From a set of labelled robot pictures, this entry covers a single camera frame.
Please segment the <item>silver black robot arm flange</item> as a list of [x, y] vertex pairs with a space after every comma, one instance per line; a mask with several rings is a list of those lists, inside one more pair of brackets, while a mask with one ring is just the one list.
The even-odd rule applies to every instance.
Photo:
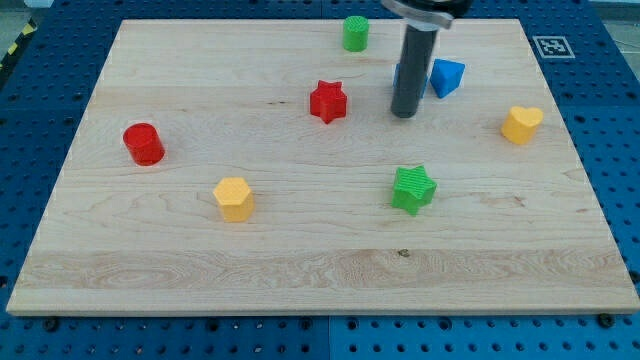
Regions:
[[449, 29], [470, 9], [473, 0], [381, 0], [390, 12], [423, 31]]

